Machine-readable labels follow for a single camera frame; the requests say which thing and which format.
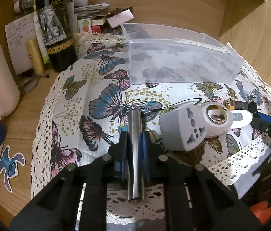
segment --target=wine bottle label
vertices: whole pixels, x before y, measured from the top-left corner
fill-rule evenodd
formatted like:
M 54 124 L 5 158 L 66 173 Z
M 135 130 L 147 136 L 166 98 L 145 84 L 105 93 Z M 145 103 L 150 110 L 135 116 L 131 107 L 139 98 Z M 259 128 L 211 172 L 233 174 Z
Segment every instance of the wine bottle label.
M 38 17 L 48 54 L 60 52 L 72 45 L 65 0 L 52 2 L 51 5 L 40 9 Z

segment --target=elephant label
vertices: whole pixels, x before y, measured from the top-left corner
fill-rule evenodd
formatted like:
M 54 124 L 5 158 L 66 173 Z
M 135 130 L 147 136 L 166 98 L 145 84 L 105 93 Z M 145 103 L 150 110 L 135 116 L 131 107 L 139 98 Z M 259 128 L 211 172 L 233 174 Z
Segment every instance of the elephant label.
M 38 16 L 45 46 L 67 38 L 52 5 L 39 10 Z

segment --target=black cable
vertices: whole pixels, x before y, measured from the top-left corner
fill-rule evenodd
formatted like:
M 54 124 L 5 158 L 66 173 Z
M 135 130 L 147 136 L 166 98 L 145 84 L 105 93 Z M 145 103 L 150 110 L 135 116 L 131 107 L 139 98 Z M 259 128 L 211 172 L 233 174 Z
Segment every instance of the black cable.
M 157 108 L 157 109 L 152 109 L 150 111 L 147 111 L 145 113 L 143 113 L 144 116 L 147 116 L 148 114 L 151 114 L 151 113 L 154 113 L 154 112 L 158 112 L 158 111 L 161 111 L 161 110 L 172 110 L 172 109 L 175 109 L 175 108 L 178 108 L 178 107 L 175 107 L 175 108 L 167 108 L 167 107 L 172 107 L 174 105 L 177 105 L 177 104 L 180 104 L 182 102 L 186 102 L 186 101 L 189 101 L 189 100 L 198 100 L 197 103 L 195 103 L 194 105 L 197 105 L 199 104 L 203 99 L 202 98 L 190 98 L 190 99 L 186 99 L 186 100 L 183 100 L 183 101 L 180 101 L 180 102 L 177 102 L 177 103 L 174 103 L 170 106 L 166 106 L 166 107 L 163 107 L 163 108 Z

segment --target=white remote control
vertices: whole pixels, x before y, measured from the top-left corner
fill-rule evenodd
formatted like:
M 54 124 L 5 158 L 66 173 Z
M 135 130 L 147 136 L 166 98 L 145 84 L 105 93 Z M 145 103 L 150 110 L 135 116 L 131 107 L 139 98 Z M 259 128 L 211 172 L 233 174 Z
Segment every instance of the white remote control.
M 253 114 L 247 110 L 231 110 L 233 113 L 233 124 L 231 125 L 230 129 L 234 128 L 243 128 L 251 123 L 253 119 Z

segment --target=wooden wall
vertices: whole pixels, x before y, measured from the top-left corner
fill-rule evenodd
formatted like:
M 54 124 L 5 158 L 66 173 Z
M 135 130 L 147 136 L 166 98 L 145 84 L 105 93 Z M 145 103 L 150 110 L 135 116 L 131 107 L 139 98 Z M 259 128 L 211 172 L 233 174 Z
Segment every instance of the wooden wall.
M 133 22 L 168 25 L 219 37 L 227 0 L 88 0 L 111 8 L 133 6 Z
M 219 40 L 229 41 L 271 85 L 271 0 L 261 5 L 257 0 L 230 0 Z

